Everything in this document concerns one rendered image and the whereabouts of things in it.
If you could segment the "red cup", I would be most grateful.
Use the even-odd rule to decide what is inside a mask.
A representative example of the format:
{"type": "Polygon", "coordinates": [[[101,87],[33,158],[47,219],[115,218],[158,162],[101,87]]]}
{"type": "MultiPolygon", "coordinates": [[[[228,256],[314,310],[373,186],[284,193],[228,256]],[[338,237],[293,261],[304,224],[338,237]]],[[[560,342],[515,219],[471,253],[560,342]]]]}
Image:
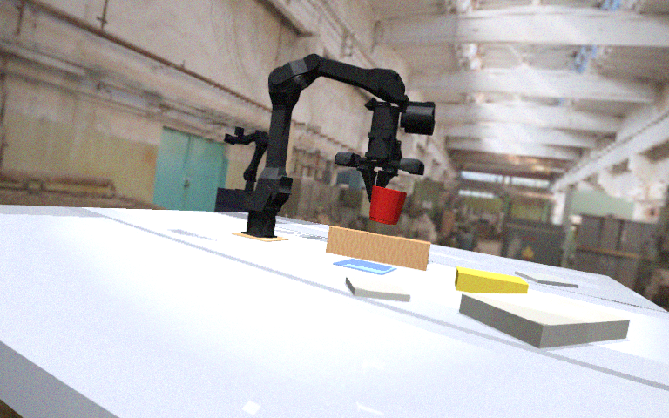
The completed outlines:
{"type": "Polygon", "coordinates": [[[387,225],[396,225],[406,197],[406,192],[373,185],[369,219],[387,225]]]}

